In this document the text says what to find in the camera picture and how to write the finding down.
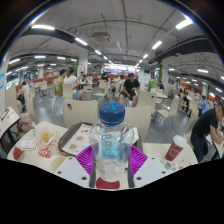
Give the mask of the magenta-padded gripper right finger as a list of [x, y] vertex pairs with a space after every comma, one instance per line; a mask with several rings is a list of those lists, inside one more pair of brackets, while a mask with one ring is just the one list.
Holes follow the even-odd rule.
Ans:
[[128, 186], [140, 188], [167, 176], [169, 172], [156, 157], [132, 147], [128, 162]]

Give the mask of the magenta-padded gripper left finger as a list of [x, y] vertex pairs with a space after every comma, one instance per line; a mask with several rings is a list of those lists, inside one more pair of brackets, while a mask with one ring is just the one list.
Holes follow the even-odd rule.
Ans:
[[66, 157], [54, 174], [81, 187], [94, 188], [96, 170], [92, 148], [88, 146], [76, 157]]

